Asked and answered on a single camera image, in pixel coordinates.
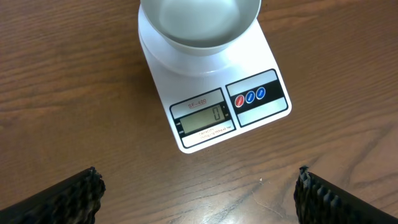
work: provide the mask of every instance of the digital display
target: digital display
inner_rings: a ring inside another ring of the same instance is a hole
[[[220,105],[212,106],[203,111],[199,111],[192,115],[180,119],[185,134],[204,128],[211,124],[224,121],[224,113]]]

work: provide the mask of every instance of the white kitchen scale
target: white kitchen scale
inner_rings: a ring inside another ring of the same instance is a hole
[[[292,110],[257,20],[227,49],[204,57],[173,48],[141,7],[138,24],[145,58],[182,152],[196,152]]]

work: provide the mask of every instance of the blue button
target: blue button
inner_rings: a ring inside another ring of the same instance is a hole
[[[249,93],[246,94],[246,102],[253,103],[253,101],[254,101],[254,92],[249,91]]]
[[[264,87],[260,87],[256,91],[256,98],[257,100],[263,99],[263,97],[266,95],[266,89]]]

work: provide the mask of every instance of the wood grain surface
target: wood grain surface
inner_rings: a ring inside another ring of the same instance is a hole
[[[293,110],[194,154],[170,131],[138,0],[0,0],[0,209],[90,166],[97,223],[297,223],[301,165],[398,217],[398,2],[265,0]]]

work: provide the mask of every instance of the black plastic object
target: black plastic object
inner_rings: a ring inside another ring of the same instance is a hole
[[[94,167],[0,211],[0,223],[92,224],[105,184]]]
[[[396,224],[398,219],[300,168],[294,192],[300,224]]]

